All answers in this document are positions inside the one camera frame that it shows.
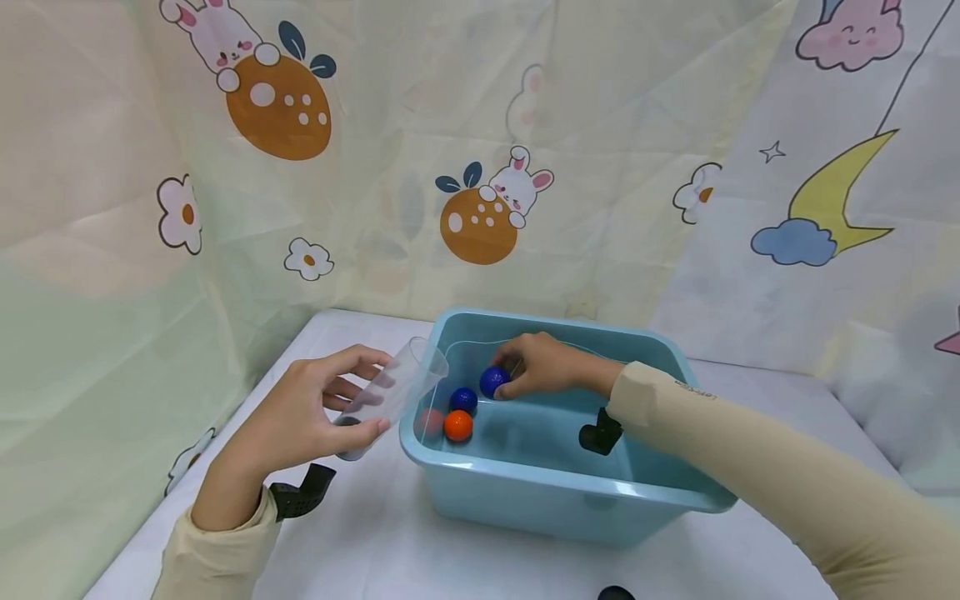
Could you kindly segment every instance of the star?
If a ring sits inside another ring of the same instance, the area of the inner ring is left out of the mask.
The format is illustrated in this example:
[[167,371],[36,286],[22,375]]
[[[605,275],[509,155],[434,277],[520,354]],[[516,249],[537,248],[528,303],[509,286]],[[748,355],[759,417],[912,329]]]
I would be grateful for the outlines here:
[[774,145],[771,146],[770,148],[764,148],[763,150],[761,150],[760,153],[761,153],[762,155],[766,156],[766,162],[770,162],[771,160],[773,160],[773,159],[776,158],[777,156],[786,156],[786,154],[784,154],[783,151],[780,149],[780,141],[779,141],[779,140],[777,140],[776,142],[774,142]]
[[[957,308],[957,317],[958,320],[960,320],[960,307]],[[940,340],[934,344],[933,347],[941,352],[949,352],[950,354],[960,355],[960,331],[957,331],[953,335]]]
[[605,304],[603,298],[597,294],[595,287],[586,287],[576,294],[571,294],[565,298],[566,319],[588,319],[596,321],[597,311],[602,304]]

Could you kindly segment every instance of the left hand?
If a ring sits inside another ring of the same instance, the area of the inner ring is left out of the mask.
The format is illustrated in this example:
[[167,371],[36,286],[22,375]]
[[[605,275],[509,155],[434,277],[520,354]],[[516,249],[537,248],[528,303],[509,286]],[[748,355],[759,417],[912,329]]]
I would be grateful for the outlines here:
[[211,463],[194,503],[194,524],[205,531],[235,529],[253,515],[271,473],[375,442],[390,428],[388,420],[337,426],[324,408],[342,411],[360,393],[341,375],[371,380],[390,360],[381,350],[351,346],[294,361]]

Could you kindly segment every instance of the beige sleeve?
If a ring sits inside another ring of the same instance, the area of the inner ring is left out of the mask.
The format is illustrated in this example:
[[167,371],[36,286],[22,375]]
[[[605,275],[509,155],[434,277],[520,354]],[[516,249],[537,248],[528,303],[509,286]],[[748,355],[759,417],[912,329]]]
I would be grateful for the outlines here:
[[853,458],[639,363],[620,374],[607,410],[770,520],[840,600],[960,598],[960,531]]
[[274,496],[266,488],[251,519],[231,531],[197,529],[186,510],[163,550],[154,600],[242,600],[250,598],[271,552],[280,524]]

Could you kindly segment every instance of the red ball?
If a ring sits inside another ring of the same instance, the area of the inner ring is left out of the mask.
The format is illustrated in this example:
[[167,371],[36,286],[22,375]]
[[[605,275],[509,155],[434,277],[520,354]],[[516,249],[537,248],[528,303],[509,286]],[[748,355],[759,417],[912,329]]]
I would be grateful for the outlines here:
[[434,440],[444,431],[444,413],[435,408],[424,409],[414,422],[418,438]]
[[465,442],[473,434],[473,419],[467,411],[453,411],[444,420],[444,433],[451,442]]

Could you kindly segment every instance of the yellow crescent moon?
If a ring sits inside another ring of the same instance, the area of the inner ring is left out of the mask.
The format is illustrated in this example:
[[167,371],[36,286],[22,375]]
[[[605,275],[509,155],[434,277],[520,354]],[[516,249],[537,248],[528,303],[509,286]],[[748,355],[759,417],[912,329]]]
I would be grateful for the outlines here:
[[829,229],[830,239],[837,243],[834,256],[893,231],[891,228],[851,227],[846,210],[847,197],[856,179],[897,131],[881,133],[853,146],[810,176],[793,197],[788,216],[813,221],[821,229]]

